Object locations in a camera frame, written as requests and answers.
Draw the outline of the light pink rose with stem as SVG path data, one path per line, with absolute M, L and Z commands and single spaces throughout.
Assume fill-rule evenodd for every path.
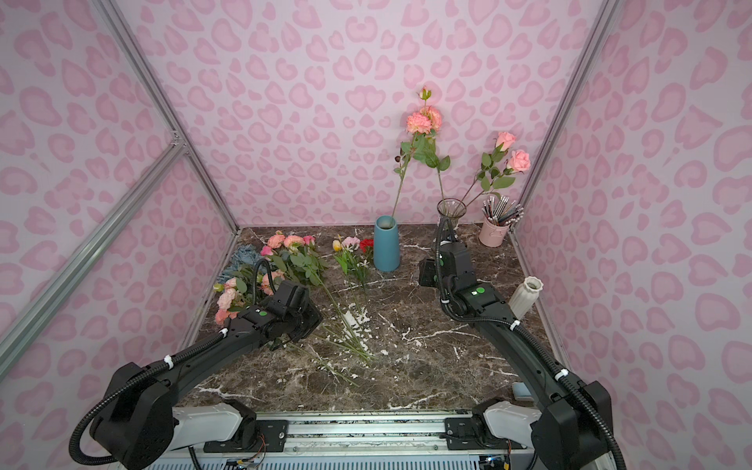
M 501 162 L 490 170 L 481 170 L 480 162 L 479 170 L 475 172 L 462 202 L 469 206 L 483 195 L 509 188 L 515 182 L 517 174 L 528 172 L 531 166 L 530 155 L 523 150 L 509 150 Z

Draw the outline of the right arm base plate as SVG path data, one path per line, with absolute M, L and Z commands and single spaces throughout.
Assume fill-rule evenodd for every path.
M 444 420 L 445 430 L 440 438 L 449 450 L 523 450 L 525 446 L 491 434 L 482 421 L 474 415 L 450 417 Z

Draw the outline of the light pink carnation flower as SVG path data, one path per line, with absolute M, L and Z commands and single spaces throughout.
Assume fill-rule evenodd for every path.
M 347 249 L 349 251 L 355 251 L 355 250 L 358 250 L 358 248 L 360 248 L 361 242 L 362 241 L 360 241 L 358 237 L 346 237 L 342 241 L 342 246 L 344 249 Z

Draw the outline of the pink peony flower branch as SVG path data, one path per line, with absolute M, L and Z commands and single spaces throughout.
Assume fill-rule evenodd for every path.
M 401 198 L 401 192 L 403 191 L 403 184 L 405 184 L 405 176 L 407 175 L 409 164 L 413 161 L 419 162 L 419 160 L 415 158 L 415 154 L 422 138 L 431 136 L 436 139 L 437 144 L 438 133 L 443 125 L 444 118 L 442 113 L 436 107 L 428 104 L 432 95 L 432 90 L 423 86 L 417 93 L 422 105 L 417 111 L 409 114 L 405 120 L 405 130 L 409 137 L 399 145 L 399 155 L 396 157 L 396 163 L 398 166 L 395 168 L 395 174 L 399 176 L 399 186 L 391 213 L 391 217 L 394 219 L 397 215 L 397 208 Z

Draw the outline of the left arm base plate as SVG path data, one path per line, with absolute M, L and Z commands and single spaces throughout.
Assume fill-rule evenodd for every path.
M 243 422 L 227 441 L 206 442 L 205 454 L 255 454 L 283 452 L 290 422 L 288 420 L 252 420 Z

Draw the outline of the pink rose with long stem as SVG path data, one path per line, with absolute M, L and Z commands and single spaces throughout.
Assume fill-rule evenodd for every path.
M 503 131 L 495 139 L 495 147 L 491 153 L 485 153 L 481 158 L 481 170 L 490 170 L 492 166 L 501 162 L 517 138 L 514 134 Z

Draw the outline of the clear ribbed glass vase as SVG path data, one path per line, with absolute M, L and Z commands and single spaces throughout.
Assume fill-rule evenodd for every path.
M 450 230 L 456 231 L 460 219 L 467 213 L 467 206 L 456 198 L 445 198 L 437 204 L 437 212 L 439 234 L 447 236 Z

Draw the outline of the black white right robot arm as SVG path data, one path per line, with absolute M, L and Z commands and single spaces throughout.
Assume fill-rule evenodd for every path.
M 548 469 L 581 469 L 610 454 L 616 468 L 626 468 L 605 387 L 567 369 L 516 318 L 501 293 L 477 279 L 448 217 L 438 223 L 433 252 L 419 264 L 420 285 L 436 289 L 442 312 L 477 329 L 523 380 L 540 416 L 520 429 L 539 462 Z

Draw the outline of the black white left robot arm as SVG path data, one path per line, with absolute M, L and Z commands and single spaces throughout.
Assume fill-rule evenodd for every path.
M 256 413 L 240 401 L 182 410 L 176 405 L 236 358 L 282 337 L 303 340 L 321 321 L 309 289 L 284 280 L 264 300 L 225 320 L 213 336 L 146 366 L 125 364 L 103 399 L 74 427 L 70 458 L 86 466 L 119 463 L 145 469 L 174 450 L 269 452 L 283 437 L 266 433 Z

